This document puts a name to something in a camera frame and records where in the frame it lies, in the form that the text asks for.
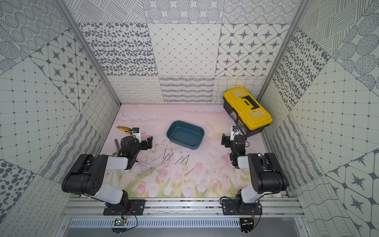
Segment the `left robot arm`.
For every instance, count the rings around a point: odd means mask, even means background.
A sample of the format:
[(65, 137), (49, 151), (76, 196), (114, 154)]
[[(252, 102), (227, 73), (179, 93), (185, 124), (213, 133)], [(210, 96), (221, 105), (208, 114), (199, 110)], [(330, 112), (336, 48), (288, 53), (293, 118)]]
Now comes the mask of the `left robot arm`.
[(124, 212), (130, 209), (128, 193), (104, 182), (108, 171), (130, 170), (140, 151), (151, 149), (153, 137), (140, 141), (136, 135), (122, 138), (116, 156), (82, 154), (62, 182), (62, 191), (103, 201), (108, 207)]

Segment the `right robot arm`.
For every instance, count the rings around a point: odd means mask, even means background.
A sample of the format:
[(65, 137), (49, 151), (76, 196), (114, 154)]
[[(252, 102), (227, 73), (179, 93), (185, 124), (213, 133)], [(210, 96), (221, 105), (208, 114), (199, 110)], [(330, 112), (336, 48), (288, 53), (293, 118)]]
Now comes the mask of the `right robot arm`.
[(240, 134), (240, 128), (234, 125), (230, 136), (223, 134), (221, 144), (231, 149), (230, 160), (236, 169), (250, 172), (251, 184), (238, 191), (235, 206), (239, 212), (252, 210), (266, 195), (285, 191), (289, 186), (281, 166), (274, 153), (246, 153), (247, 138)]

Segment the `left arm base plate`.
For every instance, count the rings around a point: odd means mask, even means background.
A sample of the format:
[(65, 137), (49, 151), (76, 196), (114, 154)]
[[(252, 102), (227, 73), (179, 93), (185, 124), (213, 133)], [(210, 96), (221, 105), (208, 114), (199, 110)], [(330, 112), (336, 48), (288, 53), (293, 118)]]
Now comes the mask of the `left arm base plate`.
[(145, 209), (145, 199), (129, 199), (125, 203), (106, 203), (103, 211), (104, 216), (123, 216), (126, 214), (141, 216)]

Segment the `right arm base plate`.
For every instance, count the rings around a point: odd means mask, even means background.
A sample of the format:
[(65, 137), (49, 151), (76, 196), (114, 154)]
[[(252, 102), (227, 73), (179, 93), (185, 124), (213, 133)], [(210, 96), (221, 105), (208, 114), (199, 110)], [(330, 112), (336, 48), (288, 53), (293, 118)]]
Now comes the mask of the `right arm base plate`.
[(261, 215), (262, 206), (257, 203), (244, 203), (240, 200), (223, 198), (220, 200), (224, 215)]

